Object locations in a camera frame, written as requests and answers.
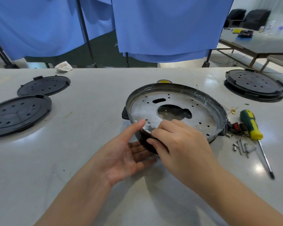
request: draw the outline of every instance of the blue fabric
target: blue fabric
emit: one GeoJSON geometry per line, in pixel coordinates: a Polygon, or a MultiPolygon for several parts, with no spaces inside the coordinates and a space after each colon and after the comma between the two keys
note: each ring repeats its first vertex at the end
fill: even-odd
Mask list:
{"type": "Polygon", "coordinates": [[[233,0],[112,0],[120,52],[215,49],[233,0]]]}
{"type": "MultiPolygon", "coordinates": [[[[111,1],[80,2],[89,39],[115,30],[111,1]]],[[[0,45],[12,60],[57,56],[83,44],[76,0],[0,0],[0,45]]]]}
{"type": "Polygon", "coordinates": [[[184,54],[176,55],[146,55],[146,54],[131,54],[128,53],[128,56],[131,56],[137,60],[149,62],[149,63],[171,63],[171,62],[181,62],[193,59],[202,59],[208,55],[209,50],[196,51],[184,54]]]}

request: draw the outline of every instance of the person's right hand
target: person's right hand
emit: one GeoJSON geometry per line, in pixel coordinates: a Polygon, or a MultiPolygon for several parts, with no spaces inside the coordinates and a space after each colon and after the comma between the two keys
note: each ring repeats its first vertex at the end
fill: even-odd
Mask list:
{"type": "Polygon", "coordinates": [[[163,120],[151,134],[168,149],[158,140],[149,138],[147,142],[179,181],[198,194],[214,190],[223,168],[200,131],[182,121],[163,120]]]}

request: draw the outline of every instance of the screwdriver tip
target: screwdriver tip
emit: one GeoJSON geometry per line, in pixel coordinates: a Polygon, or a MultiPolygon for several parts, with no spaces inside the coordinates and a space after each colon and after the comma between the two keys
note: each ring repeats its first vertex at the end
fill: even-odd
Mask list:
{"type": "Polygon", "coordinates": [[[269,174],[270,174],[270,177],[271,177],[272,179],[275,179],[275,175],[273,174],[273,172],[269,172],[269,174]]]}

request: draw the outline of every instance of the large central hole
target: large central hole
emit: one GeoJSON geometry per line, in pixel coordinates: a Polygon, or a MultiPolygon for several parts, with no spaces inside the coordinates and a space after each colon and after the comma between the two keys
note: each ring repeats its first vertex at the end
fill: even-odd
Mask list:
{"type": "Polygon", "coordinates": [[[181,121],[183,118],[192,118],[192,113],[187,108],[183,109],[176,105],[162,105],[158,108],[158,114],[161,118],[171,121],[173,119],[181,121]]]}

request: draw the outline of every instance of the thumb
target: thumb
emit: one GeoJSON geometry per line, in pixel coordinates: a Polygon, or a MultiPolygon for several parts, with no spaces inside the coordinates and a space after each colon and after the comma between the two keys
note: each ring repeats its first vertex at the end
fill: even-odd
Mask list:
{"type": "Polygon", "coordinates": [[[166,161],[169,160],[170,155],[168,153],[168,149],[166,148],[165,145],[162,144],[162,142],[160,142],[159,140],[152,139],[152,138],[148,138],[147,142],[149,144],[153,145],[153,147],[156,149],[160,159],[163,162],[166,162],[166,161]]]}
{"type": "Polygon", "coordinates": [[[122,141],[127,143],[137,131],[142,129],[145,123],[146,123],[145,119],[141,119],[140,121],[133,123],[132,125],[127,127],[125,130],[123,130],[117,136],[117,138],[120,138],[122,141]]]}

